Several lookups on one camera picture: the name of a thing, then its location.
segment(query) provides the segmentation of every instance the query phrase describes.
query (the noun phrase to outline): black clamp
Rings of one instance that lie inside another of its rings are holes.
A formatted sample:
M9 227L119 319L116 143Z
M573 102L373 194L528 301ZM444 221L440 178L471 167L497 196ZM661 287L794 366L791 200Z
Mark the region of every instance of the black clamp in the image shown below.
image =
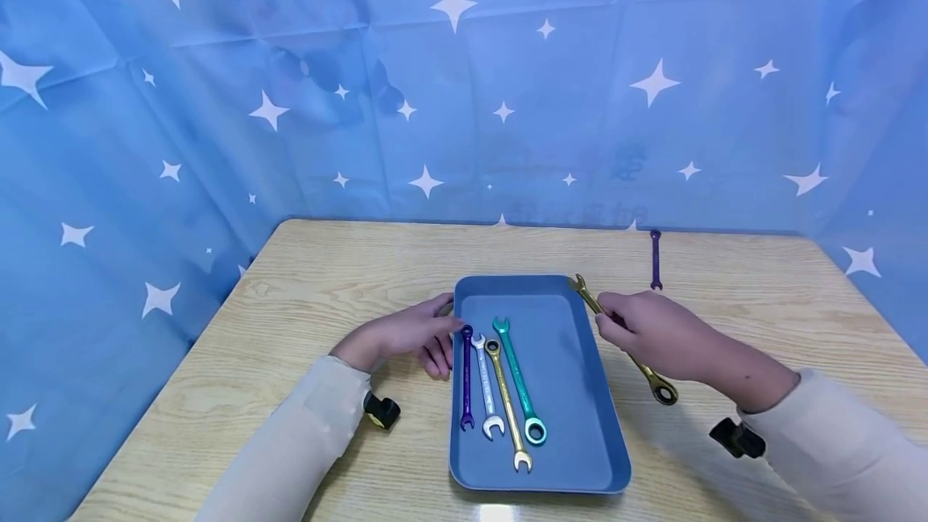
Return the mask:
M390 431L390 428L400 417L400 406L388 396L379 400L377 396L368 391L367 396L364 398L364 412L367 417L371 418L374 425Z
M744 423L735 425L729 417L722 419L718 425L713 427L709 432L709 437L715 439L736 458L746 455L757 459L767 451L767 442L763 437L751 431Z

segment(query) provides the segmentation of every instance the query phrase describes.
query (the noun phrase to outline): plastic tray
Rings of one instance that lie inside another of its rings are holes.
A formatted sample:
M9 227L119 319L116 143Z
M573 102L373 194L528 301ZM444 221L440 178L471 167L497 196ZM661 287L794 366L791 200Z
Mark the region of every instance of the plastic tray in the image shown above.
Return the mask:
M548 427L541 446L527 442L532 472L516 472L514 449L493 365L487 357L495 410L506 433L483 436L480 368L474 349L464 351L454 337L453 399L448 467L458 484L476 491L545 491L591 494L621 492L631 479L631 462L612 404L603 361L599 357L582 298L566 276L469 276L454 288L454 314L474 327L474 334L499 340L494 317L508 318L509 337L538 416ZM463 355L470 355L470 411L474 429L462 431ZM509 395L520 431L524 416L512 374L503 355Z

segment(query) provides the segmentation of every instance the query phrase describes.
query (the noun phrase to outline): sleeve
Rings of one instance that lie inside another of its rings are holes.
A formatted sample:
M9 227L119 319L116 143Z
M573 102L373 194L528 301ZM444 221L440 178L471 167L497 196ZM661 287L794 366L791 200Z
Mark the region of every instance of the sleeve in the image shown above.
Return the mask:
M765 458L815 508L842 522L928 520L928 449L817 371L767 412L739 412Z
M197 522L299 522L344 454L363 415L371 376L319 358L234 457Z

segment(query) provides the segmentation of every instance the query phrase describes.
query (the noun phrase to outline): light wood tabletop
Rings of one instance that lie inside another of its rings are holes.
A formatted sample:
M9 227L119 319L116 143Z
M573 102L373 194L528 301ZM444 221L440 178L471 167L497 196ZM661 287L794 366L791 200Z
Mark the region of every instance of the light wood tabletop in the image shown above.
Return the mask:
M313 359L363 321L477 274L581 273L593 292L651 283L651 238L616 230L285 222L97 481L78 520L191 520L239 448ZM843 273L799 238L664 234L665 295L793 367L852 387L928 442L928 370ZM659 405L628 357L597 335L632 459L611 498L464 491L448 474L450 392L414 358L374 377L403 417L362 420L307 520L829 520L762 460L708 437L731 402L678 383Z

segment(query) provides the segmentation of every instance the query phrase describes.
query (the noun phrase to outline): purple wrench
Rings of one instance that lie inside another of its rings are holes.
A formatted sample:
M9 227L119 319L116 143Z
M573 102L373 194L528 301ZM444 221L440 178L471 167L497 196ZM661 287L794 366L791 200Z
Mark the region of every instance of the purple wrench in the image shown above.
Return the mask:
M661 253L657 247L657 241L661 239L659 230L651 230L651 289L659 288L664 291L664 285L661 284Z
M470 414L470 338L474 336L474 328L464 325L462 337L464 338L464 414L462 416L462 430L466 426L474 429L474 416Z

